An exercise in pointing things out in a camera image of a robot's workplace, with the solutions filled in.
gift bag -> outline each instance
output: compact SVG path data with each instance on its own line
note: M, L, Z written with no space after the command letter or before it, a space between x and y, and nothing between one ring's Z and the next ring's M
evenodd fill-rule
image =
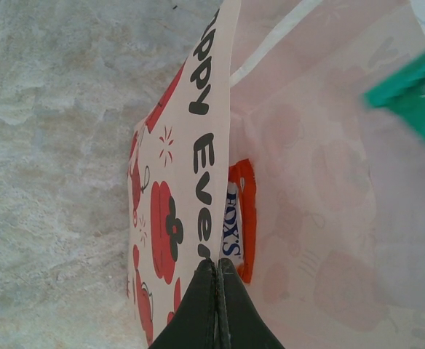
M286 348L425 348L425 144L360 98L423 50L408 0L225 0L135 127L127 291L148 345L201 259L247 250ZM227 241L241 161L255 234Z

